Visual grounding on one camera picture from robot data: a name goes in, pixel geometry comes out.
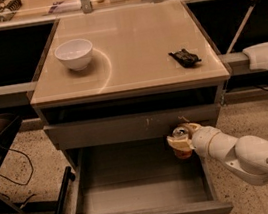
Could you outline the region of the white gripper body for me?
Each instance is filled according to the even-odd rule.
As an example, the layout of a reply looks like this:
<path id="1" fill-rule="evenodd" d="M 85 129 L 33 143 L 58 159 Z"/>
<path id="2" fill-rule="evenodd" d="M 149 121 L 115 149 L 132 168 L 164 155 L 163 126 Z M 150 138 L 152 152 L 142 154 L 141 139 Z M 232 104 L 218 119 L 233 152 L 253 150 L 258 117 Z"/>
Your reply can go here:
<path id="1" fill-rule="evenodd" d="M 203 126 L 192 134 L 191 144 L 193 150 L 200 157 L 214 157 L 214 150 L 211 148 L 212 140 L 220 133 L 220 130 L 211 126 Z"/>

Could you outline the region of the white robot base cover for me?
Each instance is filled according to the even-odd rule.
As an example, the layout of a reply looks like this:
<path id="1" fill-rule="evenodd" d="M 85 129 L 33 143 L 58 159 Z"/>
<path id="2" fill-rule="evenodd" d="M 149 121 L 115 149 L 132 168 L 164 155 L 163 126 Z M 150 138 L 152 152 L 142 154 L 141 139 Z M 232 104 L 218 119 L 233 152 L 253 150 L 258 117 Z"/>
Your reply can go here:
<path id="1" fill-rule="evenodd" d="M 243 53 L 249 59 L 250 70 L 267 70 L 268 71 L 268 42 L 260 43 L 243 49 Z"/>

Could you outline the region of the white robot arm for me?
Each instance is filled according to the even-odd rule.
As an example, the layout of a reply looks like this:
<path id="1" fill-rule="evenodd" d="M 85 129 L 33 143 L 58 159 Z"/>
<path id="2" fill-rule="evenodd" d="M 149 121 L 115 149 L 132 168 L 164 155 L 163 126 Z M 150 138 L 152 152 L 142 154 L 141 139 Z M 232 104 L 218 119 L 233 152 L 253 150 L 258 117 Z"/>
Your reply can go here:
<path id="1" fill-rule="evenodd" d="M 237 138 L 216 127 L 189 122 L 180 124 L 166 140 L 181 158 L 195 152 L 204 159 L 221 162 L 248 184 L 268 184 L 268 141 L 265 139 L 252 135 Z"/>

